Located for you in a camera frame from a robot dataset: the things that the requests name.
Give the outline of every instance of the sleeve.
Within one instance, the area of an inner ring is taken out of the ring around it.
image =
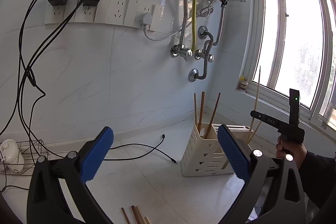
[[[304,192],[322,208],[336,184],[336,161],[307,152],[299,173]]]

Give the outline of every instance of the hand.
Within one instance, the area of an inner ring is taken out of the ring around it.
[[[307,155],[307,149],[305,148],[305,146],[303,144],[284,141],[281,139],[281,137],[279,137],[278,144],[276,145],[277,158],[283,158],[286,155],[285,151],[281,151],[283,148],[293,153],[296,166],[298,169],[300,169],[303,160]]]

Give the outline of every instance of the small bottle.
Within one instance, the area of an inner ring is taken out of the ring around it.
[[[245,77],[241,77],[240,80],[241,81],[240,81],[239,89],[243,90],[243,91],[246,91],[246,88],[247,88],[247,86],[249,84],[249,80],[247,78],[245,78]]]

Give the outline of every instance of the white power cord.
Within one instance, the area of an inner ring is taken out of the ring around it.
[[[207,7],[197,9],[197,11],[196,11],[197,16],[208,17],[209,15],[211,15],[214,11],[213,5],[212,5],[213,2],[214,2],[214,0],[211,0],[211,2],[209,3],[209,5]]]
[[[207,7],[204,7],[204,8],[200,8],[198,9],[196,12],[197,12],[197,16],[196,17],[208,17],[209,15],[212,14],[213,12],[213,2],[214,0],[211,0],[211,2],[209,3],[209,5]],[[161,37],[161,38],[152,38],[152,37],[149,37],[148,34],[147,34],[147,27],[152,25],[152,14],[151,13],[145,13],[142,15],[141,19],[140,19],[140,25],[143,25],[143,33],[145,34],[145,36],[151,40],[151,41],[162,41],[162,40],[165,40],[165,39],[168,39],[168,38],[171,38],[173,37],[174,35],[178,34],[181,30],[182,30],[182,27],[170,34],[170,35],[167,35],[166,37]]]
[[[170,34],[170,35],[167,35],[166,37],[161,37],[161,38],[152,38],[152,37],[149,37],[148,34],[147,34],[147,27],[152,25],[152,15],[151,13],[145,13],[143,14],[143,16],[141,17],[140,19],[140,24],[143,25],[143,33],[145,34],[145,36],[149,39],[149,40],[152,40],[152,41],[162,41],[162,40],[165,40],[165,39],[168,39],[168,38],[171,38],[173,37],[174,35],[178,34],[182,28],[180,28],[178,31]]]
[[[147,26],[143,25],[143,32],[145,34],[145,36],[149,39],[149,40],[152,40],[152,41],[162,41],[162,40],[165,40],[165,39],[168,39],[168,38],[171,38],[173,37],[174,35],[178,34],[180,31],[182,30],[179,29],[178,31],[166,36],[166,37],[161,37],[161,38],[152,38],[152,37],[149,37],[148,34],[147,34]]]

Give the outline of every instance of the white tiled wall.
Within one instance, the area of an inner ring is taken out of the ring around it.
[[[221,96],[217,113],[236,124],[250,125],[250,112],[254,108],[255,98],[236,90],[239,83],[240,71],[244,68],[244,53],[248,38],[250,24],[250,2],[229,3],[226,8],[226,32],[221,40],[220,61],[216,71],[216,78],[212,85],[210,99],[207,106],[213,109],[218,92]],[[269,104],[258,102],[257,111],[267,113],[277,119],[288,121],[288,114],[275,109]],[[300,124],[305,130],[304,144],[307,150],[322,155],[333,157],[336,147],[333,142],[314,131],[305,124]],[[277,143],[279,133],[265,123],[259,128],[257,135],[274,145]]]
[[[176,30],[183,17],[182,0],[148,0],[164,7],[160,31]],[[199,0],[200,5],[208,0]],[[0,0],[0,127],[16,98],[18,34],[31,0]],[[26,63],[34,50],[56,25],[45,26],[46,0],[39,0],[28,18],[23,39]],[[220,3],[208,19],[198,20],[217,34]],[[191,29],[186,45],[191,45]],[[160,33],[149,33],[161,37]],[[167,120],[193,110],[193,93],[210,94],[219,50],[209,65],[204,81],[190,83],[193,68],[203,70],[203,62],[171,58],[173,40],[152,42],[138,29],[103,24],[72,23],[67,26],[33,69],[37,83],[47,96],[35,107],[32,129],[46,143],[96,135],[103,126],[120,131]],[[24,115],[29,120],[32,102],[39,96],[27,82]],[[26,135],[14,117],[2,138],[25,140]]]

